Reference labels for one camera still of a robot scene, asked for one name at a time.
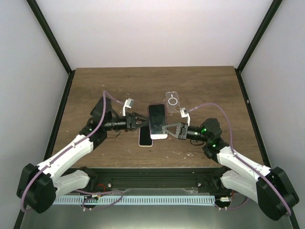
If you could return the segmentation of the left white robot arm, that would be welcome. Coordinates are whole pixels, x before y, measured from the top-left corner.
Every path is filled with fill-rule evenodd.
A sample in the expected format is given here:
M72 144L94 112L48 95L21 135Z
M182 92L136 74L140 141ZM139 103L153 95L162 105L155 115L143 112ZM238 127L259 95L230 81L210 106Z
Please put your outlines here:
M65 172L83 156L95 150L109 131L134 131L149 123L141 114L126 112L132 99L123 103L122 116L112 108L110 98L103 96L90 113L86 126L58 153L37 164L26 165L21 173L17 196L21 199L21 210L30 206L37 213L45 212L54 201L70 192L97 188L97 175L87 167L81 167L68 175Z

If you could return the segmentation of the clear magsafe phone case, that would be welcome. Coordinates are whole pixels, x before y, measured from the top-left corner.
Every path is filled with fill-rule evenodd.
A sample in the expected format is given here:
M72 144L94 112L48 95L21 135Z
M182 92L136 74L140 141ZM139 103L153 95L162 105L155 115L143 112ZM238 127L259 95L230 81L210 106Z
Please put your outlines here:
M179 113L180 103L178 93L176 91L165 93L167 112L169 113Z

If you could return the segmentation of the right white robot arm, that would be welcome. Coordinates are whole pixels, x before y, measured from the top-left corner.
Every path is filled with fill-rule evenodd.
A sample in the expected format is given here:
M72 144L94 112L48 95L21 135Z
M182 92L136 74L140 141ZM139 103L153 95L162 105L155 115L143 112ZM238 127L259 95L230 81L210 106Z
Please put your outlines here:
M215 118L208 118L200 126L186 123L164 125L162 130L180 140L202 141L207 158L228 170L212 179L212 188L217 192L231 189L255 201L261 211L272 220L290 216L299 197L286 172L280 167L270 168L256 163L231 149L221 138L222 129Z

